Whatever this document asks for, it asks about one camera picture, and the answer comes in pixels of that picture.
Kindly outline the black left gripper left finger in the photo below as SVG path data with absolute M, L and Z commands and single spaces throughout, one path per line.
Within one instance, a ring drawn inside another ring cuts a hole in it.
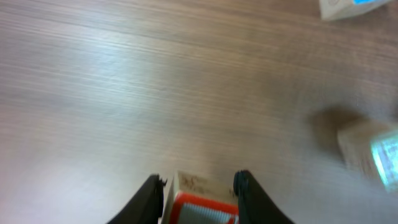
M 158 224 L 164 211 L 164 187 L 159 174 L 150 175 L 108 224 Z

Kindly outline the red letter A block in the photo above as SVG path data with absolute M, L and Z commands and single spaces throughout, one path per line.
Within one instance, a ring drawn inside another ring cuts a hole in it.
M 238 198 L 220 181 L 176 171 L 161 224 L 239 224 Z

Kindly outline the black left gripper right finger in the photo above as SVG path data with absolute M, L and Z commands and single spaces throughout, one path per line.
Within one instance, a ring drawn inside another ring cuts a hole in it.
M 235 173 L 233 190 L 238 197 L 240 224 L 294 224 L 248 170 Z

